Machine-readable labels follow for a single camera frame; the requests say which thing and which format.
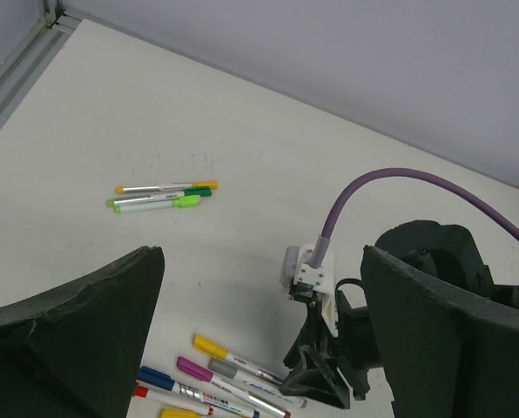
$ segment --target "gray cap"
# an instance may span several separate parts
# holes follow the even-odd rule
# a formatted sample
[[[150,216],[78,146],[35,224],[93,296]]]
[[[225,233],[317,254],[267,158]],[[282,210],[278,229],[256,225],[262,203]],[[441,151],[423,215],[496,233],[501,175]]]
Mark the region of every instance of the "gray cap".
[[[225,363],[221,360],[211,359],[209,361],[209,369],[214,372],[221,374],[222,376],[228,377],[229,379],[234,379],[238,369],[232,364]]]

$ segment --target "green marker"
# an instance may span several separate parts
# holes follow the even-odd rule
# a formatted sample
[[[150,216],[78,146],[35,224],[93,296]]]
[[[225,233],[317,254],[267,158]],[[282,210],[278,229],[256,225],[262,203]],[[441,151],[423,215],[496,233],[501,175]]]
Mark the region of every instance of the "green marker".
[[[121,205],[132,205],[134,203],[163,202],[165,200],[175,200],[184,196],[201,196],[202,198],[208,198],[211,195],[212,192],[211,188],[209,187],[193,187],[192,189],[180,190],[176,192],[140,194],[138,196],[130,196],[128,198],[109,199],[106,201],[106,205],[109,207],[114,207]]]
[[[166,207],[195,207],[199,205],[201,196],[182,196],[175,200],[165,200],[163,202],[150,202],[142,203],[139,205],[125,205],[125,206],[114,206],[114,212],[116,213],[129,213],[129,212],[142,212],[142,211],[153,211],[155,209],[165,209]]]

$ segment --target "white bracket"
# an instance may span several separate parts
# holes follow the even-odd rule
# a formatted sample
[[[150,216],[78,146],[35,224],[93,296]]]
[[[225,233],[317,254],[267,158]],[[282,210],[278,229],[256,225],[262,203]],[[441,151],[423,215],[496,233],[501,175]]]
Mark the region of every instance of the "white bracket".
[[[337,331],[338,318],[335,304],[334,254],[330,249],[327,250],[320,268],[311,268],[307,262],[314,247],[315,245],[309,244],[300,248],[293,283],[311,285],[313,290],[318,293],[321,302],[321,317],[326,322],[331,335],[336,337],[339,332]]]

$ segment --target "green cap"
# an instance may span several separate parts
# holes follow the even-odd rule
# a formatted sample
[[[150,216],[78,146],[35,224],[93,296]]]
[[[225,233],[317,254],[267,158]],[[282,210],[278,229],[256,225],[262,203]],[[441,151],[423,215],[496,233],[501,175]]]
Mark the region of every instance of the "green cap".
[[[212,195],[211,187],[193,187],[191,189],[184,190],[185,196],[201,196],[202,198],[208,198]]]
[[[201,197],[198,195],[194,196],[182,196],[172,202],[172,205],[175,207],[185,208],[185,207],[195,207],[199,205]]]

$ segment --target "gray marker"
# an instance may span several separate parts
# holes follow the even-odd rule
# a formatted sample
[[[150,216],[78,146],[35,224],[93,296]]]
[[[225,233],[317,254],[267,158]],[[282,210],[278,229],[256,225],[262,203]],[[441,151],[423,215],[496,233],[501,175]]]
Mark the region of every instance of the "gray marker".
[[[251,374],[245,373],[232,364],[225,363],[224,361],[211,359],[209,361],[209,369],[214,373],[225,376],[233,381],[237,381],[238,383],[242,383],[249,388],[262,392],[263,394],[269,394],[278,400],[295,406],[296,408],[305,408],[307,405],[306,399],[297,396],[283,396],[274,385],[252,376]]]

